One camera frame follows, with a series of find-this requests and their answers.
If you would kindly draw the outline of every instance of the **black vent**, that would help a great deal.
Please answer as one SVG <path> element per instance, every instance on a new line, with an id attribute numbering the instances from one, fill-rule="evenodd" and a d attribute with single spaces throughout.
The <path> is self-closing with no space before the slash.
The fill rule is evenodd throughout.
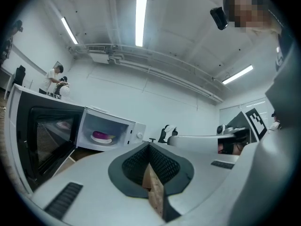
<path id="1" fill-rule="evenodd" d="M 88 46 L 88 50 L 95 50 L 95 51 L 105 51 L 104 46 Z"/>
<path id="2" fill-rule="evenodd" d="M 213 161 L 211 165 L 214 165 L 219 168 L 232 169 L 234 167 L 233 163 L 227 163 L 223 161 Z"/>
<path id="3" fill-rule="evenodd" d="M 76 183 L 69 183 L 45 208 L 45 212 L 61 220 L 76 199 L 82 187 L 82 185 Z"/>

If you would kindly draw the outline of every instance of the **purple object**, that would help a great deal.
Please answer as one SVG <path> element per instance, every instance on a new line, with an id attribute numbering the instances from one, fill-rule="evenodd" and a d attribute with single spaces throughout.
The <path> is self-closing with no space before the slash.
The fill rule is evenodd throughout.
<path id="1" fill-rule="evenodd" d="M 93 137 L 97 139 L 113 139 L 115 136 L 111 136 L 105 133 L 102 133 L 100 131 L 94 131 L 93 132 Z"/>

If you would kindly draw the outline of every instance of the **ceiling light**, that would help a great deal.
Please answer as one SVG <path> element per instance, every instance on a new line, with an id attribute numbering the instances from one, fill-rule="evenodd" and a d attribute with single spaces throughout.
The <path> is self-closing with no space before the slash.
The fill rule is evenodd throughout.
<path id="1" fill-rule="evenodd" d="M 231 76 L 230 78 L 227 78 L 226 80 L 224 80 L 222 83 L 224 85 L 230 83 L 231 81 L 236 80 L 237 78 L 239 78 L 240 76 L 244 75 L 245 73 L 250 72 L 251 70 L 253 70 L 253 66 L 250 65 L 249 67 L 247 67 L 246 69 L 242 70 L 241 72 L 238 72 L 237 74 Z"/>
<path id="2" fill-rule="evenodd" d="M 261 102 L 258 102 L 258 103 L 256 103 L 256 104 L 252 104 L 252 105 L 247 105 L 246 107 L 250 107 L 250 106 L 253 106 L 253 105 L 259 105 L 259 104 L 262 104 L 262 103 L 264 103 L 265 101 L 261 101 Z"/>
<path id="3" fill-rule="evenodd" d="M 143 46 L 144 19 L 147 0 L 136 0 L 136 46 Z"/>
<path id="4" fill-rule="evenodd" d="M 62 23 L 64 24 L 65 29 L 67 30 L 68 34 L 70 35 L 70 37 L 71 37 L 73 43 L 74 43 L 74 44 L 78 44 L 76 38 L 74 37 L 74 35 L 73 35 L 73 33 L 72 33 L 72 31 L 71 31 L 71 29 L 70 29 L 70 27 L 69 27 L 69 25 L 68 25 L 68 23 L 67 23 L 67 21 L 66 21 L 66 18 L 65 18 L 65 17 L 62 17 L 61 21 L 62 21 Z"/>

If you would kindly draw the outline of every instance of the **microwave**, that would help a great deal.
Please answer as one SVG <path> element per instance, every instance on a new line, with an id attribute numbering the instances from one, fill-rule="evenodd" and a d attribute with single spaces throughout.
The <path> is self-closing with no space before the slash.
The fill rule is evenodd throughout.
<path id="1" fill-rule="evenodd" d="M 10 165 L 32 194 L 55 175 L 76 147 L 108 151 L 140 143 L 146 126 L 14 85 L 4 128 Z M 94 131 L 114 138 L 108 144 L 100 143 L 93 140 Z"/>

